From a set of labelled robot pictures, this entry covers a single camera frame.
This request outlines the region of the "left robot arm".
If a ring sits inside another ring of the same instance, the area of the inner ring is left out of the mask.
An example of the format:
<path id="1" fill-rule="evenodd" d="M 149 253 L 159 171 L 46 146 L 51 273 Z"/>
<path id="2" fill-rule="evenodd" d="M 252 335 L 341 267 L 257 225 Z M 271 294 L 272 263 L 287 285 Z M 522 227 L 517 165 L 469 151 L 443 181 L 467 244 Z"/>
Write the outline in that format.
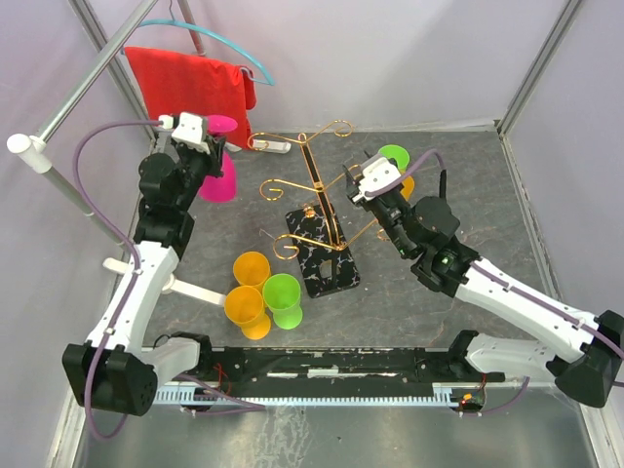
<path id="1" fill-rule="evenodd" d="M 180 374 L 194 380 L 215 369 L 205 335 L 176 332 L 162 345 L 143 351 L 146 327 L 174 273 L 195 224 L 189 213 L 207 176 L 223 175 L 222 136 L 206 136 L 198 146 L 176 141 L 176 156 L 154 152 L 139 167 L 138 223 L 131 261 L 101 321 L 82 344 L 68 345 L 61 362 L 80 406 L 141 416 L 157 390 Z"/>

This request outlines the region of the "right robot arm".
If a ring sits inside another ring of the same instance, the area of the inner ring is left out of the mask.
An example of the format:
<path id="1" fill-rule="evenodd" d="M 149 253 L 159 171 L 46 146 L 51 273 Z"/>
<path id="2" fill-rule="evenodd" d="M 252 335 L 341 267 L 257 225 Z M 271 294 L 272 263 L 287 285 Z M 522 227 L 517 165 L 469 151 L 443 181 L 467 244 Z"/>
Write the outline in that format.
<path id="1" fill-rule="evenodd" d="M 405 175 L 385 158 L 368 161 L 357 175 L 344 173 L 350 202 L 374 215 L 411 272 L 434 293 L 476 305 L 528 333 L 528 340 L 473 333 L 466 347 L 446 357 L 450 376 L 466 381 L 478 372 L 552 382 L 572 400 L 601 409 L 623 363 L 623 318 L 557 301 L 497 268 L 462 244 L 459 219 L 439 192 L 410 204 L 401 193 Z"/>

